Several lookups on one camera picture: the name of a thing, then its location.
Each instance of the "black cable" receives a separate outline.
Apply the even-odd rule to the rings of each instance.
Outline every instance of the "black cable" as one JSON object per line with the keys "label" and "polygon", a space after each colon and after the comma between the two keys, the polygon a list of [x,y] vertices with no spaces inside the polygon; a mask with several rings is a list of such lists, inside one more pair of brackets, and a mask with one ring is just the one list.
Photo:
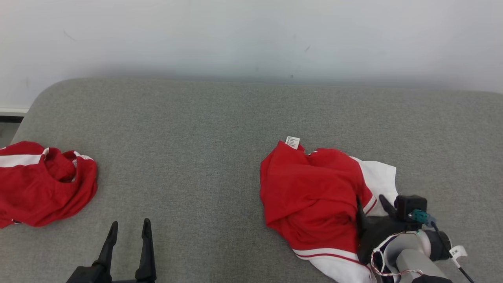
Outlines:
{"label": "black cable", "polygon": [[[437,232],[437,235],[439,236],[439,239],[440,239],[440,243],[444,247],[444,250],[449,254],[449,257],[452,258],[451,252],[449,251],[449,249],[447,248],[447,245],[445,244],[444,240],[440,236],[440,231],[439,231],[439,228],[437,227],[437,224],[435,224],[435,222],[433,222],[433,221],[431,222],[431,224],[432,224],[433,228],[435,229],[435,232]],[[470,281],[470,283],[475,283],[462,267],[459,267],[458,269],[466,277],[466,279],[468,279],[468,281]]]}

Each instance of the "gray floor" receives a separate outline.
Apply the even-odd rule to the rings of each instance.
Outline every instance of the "gray floor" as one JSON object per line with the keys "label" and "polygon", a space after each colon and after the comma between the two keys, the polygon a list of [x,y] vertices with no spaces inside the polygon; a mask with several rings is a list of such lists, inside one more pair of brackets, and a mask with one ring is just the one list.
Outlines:
{"label": "gray floor", "polygon": [[0,123],[0,149],[11,144],[18,127],[18,123]]}

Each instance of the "wire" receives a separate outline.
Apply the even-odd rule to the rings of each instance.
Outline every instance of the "wire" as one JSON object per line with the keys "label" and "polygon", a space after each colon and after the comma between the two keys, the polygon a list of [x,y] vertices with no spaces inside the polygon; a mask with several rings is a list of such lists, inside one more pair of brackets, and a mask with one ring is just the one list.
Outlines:
{"label": "wire", "polygon": [[[391,236],[389,236],[388,238],[386,238],[386,240],[384,240],[379,246],[377,246],[373,251],[372,251],[372,254],[370,255],[370,266],[372,267],[372,269],[374,270],[374,272],[380,276],[395,276],[395,275],[403,275],[405,273],[409,273],[409,272],[416,272],[416,273],[419,273],[420,275],[423,275],[424,273],[419,270],[419,269],[407,269],[407,270],[404,270],[404,271],[401,271],[399,273],[384,273],[384,267],[385,267],[385,263],[384,263],[384,255],[381,251],[381,247],[384,246],[385,244],[387,244],[391,239],[395,238],[396,236],[400,235],[400,234],[406,234],[407,232],[400,232],[400,233],[396,233],[396,234],[393,234]],[[375,265],[375,262],[374,262],[374,255],[375,253],[379,253],[381,254],[381,258],[383,260],[382,262],[382,266],[381,266],[381,270],[379,270],[376,265]]]}
{"label": "wire", "polygon": [[[442,239],[442,237],[440,236],[440,231],[439,231],[439,228],[437,227],[437,224],[434,222],[434,221],[431,221],[431,224],[432,224],[432,227],[433,229],[435,229],[435,232],[437,232],[437,235],[439,236],[439,239],[440,239],[440,243],[442,244],[442,247],[444,247],[444,250],[449,254],[449,257],[454,259],[452,257],[452,254],[451,252],[449,251],[449,249],[447,248],[447,245],[445,244],[444,240]],[[459,267],[458,268],[459,271],[461,271],[461,273],[466,277],[466,279],[468,279],[468,281],[470,281],[470,283],[475,283],[473,281],[473,279],[466,273],[466,271],[462,268],[462,267]]]}

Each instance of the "clothing tag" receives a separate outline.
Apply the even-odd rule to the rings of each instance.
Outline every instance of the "clothing tag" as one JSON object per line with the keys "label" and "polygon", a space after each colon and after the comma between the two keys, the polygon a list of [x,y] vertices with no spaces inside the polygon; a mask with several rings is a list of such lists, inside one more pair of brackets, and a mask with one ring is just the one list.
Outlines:
{"label": "clothing tag", "polygon": [[452,257],[454,259],[460,257],[460,256],[468,256],[466,253],[465,247],[463,246],[455,246],[449,251],[452,254]]}
{"label": "clothing tag", "polygon": [[286,137],[286,144],[292,147],[293,149],[298,149],[299,148],[299,142],[300,139],[298,137],[293,137],[293,136],[287,136]]}

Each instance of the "white stripe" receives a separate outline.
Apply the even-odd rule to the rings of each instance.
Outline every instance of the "white stripe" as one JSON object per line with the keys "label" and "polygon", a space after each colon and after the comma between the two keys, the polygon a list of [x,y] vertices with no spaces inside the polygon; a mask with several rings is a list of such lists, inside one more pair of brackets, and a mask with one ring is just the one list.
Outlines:
{"label": "white stripe", "polygon": [[80,153],[78,152],[73,152],[75,154],[75,156],[77,157],[82,157],[83,159],[86,159],[86,160],[94,160],[92,159],[91,157],[87,156],[87,155],[81,155]]}
{"label": "white stripe", "polygon": [[372,198],[369,200],[367,205],[363,208],[363,213],[367,214],[369,210],[372,208],[372,206],[376,203],[377,199],[372,195]]}
{"label": "white stripe", "polygon": [[37,164],[42,155],[18,154],[18,155],[1,155],[0,167],[14,167],[17,165]]}
{"label": "white stripe", "polygon": [[340,255],[345,258],[349,258],[349,259],[353,259],[353,260],[358,261],[358,255],[356,255],[356,253],[352,253],[352,252],[344,251],[344,250],[339,250],[339,249],[323,248],[323,249],[312,249],[312,250],[305,250],[305,251],[294,250],[294,249],[292,249],[292,250],[297,255],[313,255],[313,254],[327,253],[327,254]]}

